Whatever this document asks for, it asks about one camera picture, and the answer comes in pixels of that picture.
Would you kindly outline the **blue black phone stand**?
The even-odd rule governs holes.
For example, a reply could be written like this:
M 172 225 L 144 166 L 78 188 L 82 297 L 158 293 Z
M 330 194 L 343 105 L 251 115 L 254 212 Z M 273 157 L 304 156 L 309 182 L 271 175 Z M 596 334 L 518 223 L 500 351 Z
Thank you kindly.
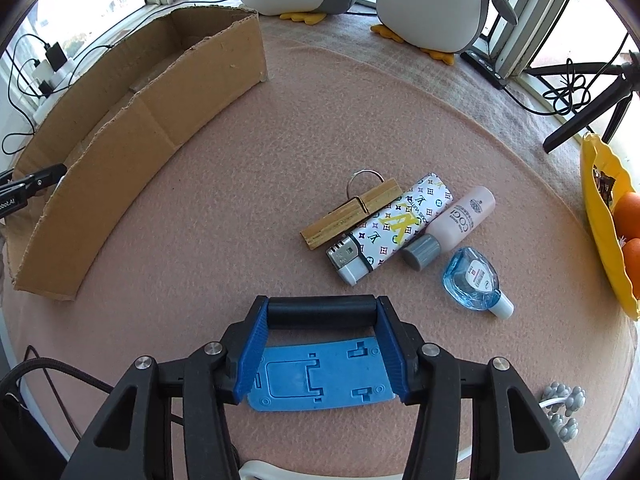
M 272 330 L 373 328 L 373 296 L 272 297 Z M 354 408 L 395 396 L 375 337 L 269 347 L 266 343 L 246 397 L 258 412 L 311 412 Z

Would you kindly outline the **patterned white lighter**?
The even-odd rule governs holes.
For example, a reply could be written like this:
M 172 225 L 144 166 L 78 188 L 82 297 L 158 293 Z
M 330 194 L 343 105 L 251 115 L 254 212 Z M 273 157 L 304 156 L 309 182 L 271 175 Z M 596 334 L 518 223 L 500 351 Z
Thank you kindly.
M 338 276 L 355 286 L 422 233 L 453 200 L 445 182 L 431 172 L 355 226 L 326 255 Z

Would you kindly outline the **pink bottle grey cap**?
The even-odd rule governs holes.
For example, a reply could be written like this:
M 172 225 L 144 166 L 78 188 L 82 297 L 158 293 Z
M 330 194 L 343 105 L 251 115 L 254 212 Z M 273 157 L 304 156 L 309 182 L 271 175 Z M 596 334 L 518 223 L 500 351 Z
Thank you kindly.
M 422 271 L 445 252 L 451 252 L 496 208 L 488 188 L 476 186 L 437 216 L 424 233 L 402 251 L 412 270 Z

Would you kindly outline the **blue correction tape dispenser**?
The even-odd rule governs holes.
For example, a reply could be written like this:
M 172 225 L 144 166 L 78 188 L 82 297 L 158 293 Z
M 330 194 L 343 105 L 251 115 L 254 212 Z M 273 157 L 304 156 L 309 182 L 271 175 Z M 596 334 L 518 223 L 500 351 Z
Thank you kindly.
M 478 250 L 466 246 L 451 257 L 442 274 L 442 287 L 466 310 L 510 318 L 514 304 L 501 291 L 498 273 Z

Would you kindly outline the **white power strip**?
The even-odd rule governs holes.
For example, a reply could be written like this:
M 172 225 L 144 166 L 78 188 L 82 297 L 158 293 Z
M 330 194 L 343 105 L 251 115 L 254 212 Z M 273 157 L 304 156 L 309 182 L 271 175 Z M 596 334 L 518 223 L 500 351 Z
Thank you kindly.
M 44 58 L 32 71 L 39 91 L 38 107 L 34 113 L 34 121 L 38 126 L 66 92 L 76 67 L 76 61 L 69 58 L 58 70 L 54 70 L 49 60 Z

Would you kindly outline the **black power bank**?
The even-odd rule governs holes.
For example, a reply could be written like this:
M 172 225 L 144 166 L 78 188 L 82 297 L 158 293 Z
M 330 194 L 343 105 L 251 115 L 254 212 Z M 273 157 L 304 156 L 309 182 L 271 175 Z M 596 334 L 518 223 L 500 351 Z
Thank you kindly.
M 46 58 L 52 70 L 57 72 L 68 61 L 64 50 L 58 42 L 55 44 L 45 44 L 44 48 L 46 49 Z

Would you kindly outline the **open cardboard box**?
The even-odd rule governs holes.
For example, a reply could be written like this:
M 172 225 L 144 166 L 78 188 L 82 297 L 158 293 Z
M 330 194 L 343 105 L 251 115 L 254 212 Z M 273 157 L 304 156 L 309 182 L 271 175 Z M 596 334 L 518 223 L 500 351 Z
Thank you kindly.
M 16 156 L 66 174 L 6 218 L 13 286 L 72 300 L 120 218 L 195 133 L 267 77 L 254 12 L 184 6 L 108 50 Z

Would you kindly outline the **orange fruit right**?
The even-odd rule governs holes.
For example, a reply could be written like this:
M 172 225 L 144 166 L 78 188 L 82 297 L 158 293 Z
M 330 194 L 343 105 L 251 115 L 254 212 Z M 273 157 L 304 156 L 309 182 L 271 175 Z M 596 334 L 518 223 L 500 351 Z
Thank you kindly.
M 632 285 L 634 298 L 640 299 L 640 240 L 632 238 L 622 247 L 625 272 Z

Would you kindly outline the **wrapped candies in bowl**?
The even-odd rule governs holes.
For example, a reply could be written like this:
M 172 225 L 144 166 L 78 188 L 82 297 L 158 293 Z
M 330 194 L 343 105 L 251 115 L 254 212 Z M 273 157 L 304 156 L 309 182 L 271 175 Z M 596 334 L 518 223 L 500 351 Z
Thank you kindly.
M 611 209 L 613 206 L 613 188 L 616 180 L 600 170 L 597 166 L 592 167 L 592 174 L 601 200 L 603 200 L 603 203 L 605 203 L 608 209 Z

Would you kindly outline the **yellow fruit bowl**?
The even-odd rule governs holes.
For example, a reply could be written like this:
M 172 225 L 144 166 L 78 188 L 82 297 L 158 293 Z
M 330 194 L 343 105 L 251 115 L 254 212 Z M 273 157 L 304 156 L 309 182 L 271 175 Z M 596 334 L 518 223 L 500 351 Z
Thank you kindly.
M 604 174 L 614 180 L 609 203 L 600 194 L 596 174 Z M 638 321 L 639 301 L 632 293 L 612 216 L 618 200 L 626 193 L 634 192 L 629 174 L 608 144 L 596 134 L 587 133 L 582 138 L 580 175 L 586 213 L 603 269 L 625 314 Z

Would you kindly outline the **small plush penguin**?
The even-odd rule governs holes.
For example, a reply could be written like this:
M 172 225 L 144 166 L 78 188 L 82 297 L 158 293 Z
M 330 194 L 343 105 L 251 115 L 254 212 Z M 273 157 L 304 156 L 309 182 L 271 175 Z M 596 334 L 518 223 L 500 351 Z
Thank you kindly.
M 375 35 L 408 44 L 436 61 L 454 65 L 454 57 L 480 36 L 492 6 L 511 25 L 518 14 L 509 0 L 376 0 Z

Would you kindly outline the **black tripod stand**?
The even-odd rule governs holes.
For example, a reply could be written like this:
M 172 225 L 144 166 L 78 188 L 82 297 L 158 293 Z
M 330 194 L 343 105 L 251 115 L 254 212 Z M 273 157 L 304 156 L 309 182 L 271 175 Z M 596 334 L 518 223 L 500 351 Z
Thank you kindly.
M 527 75 L 538 79 L 559 76 L 560 88 L 549 88 L 553 114 L 567 116 L 567 122 L 549 134 L 542 147 L 549 154 L 572 136 L 588 128 L 609 110 L 612 117 L 601 139 L 608 143 L 624 119 L 632 96 L 639 92 L 639 53 L 630 52 L 629 61 L 617 64 L 614 55 L 608 62 L 574 63 L 568 58 L 563 64 L 526 68 Z

